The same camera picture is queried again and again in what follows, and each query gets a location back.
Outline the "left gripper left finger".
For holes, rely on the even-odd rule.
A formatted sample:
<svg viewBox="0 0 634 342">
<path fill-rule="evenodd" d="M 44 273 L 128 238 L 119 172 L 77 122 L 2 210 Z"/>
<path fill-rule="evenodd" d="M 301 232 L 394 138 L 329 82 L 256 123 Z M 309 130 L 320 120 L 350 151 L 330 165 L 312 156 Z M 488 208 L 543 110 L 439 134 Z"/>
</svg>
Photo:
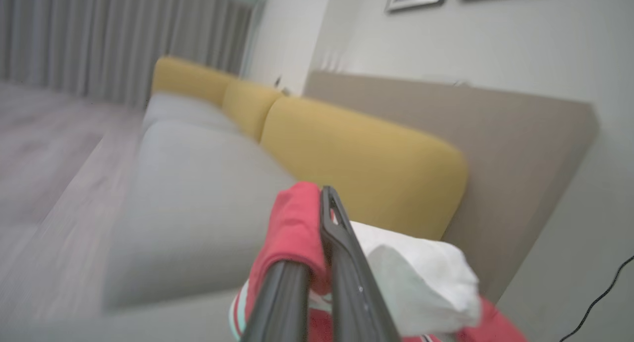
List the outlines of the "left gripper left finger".
<svg viewBox="0 0 634 342">
<path fill-rule="evenodd" d="M 243 342 L 306 342 L 310 268 L 282 260 L 266 272 Z"/>
</svg>

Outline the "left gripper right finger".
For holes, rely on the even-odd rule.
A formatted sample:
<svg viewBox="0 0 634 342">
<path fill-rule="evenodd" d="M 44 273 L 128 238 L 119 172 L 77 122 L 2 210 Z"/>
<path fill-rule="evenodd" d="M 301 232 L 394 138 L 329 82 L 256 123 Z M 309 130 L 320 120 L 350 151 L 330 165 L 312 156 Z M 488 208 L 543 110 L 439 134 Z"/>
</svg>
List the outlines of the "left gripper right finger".
<svg viewBox="0 0 634 342">
<path fill-rule="evenodd" d="M 400 342 L 339 194 L 324 186 L 320 204 L 320 236 L 331 271 L 333 340 Z"/>
</svg>

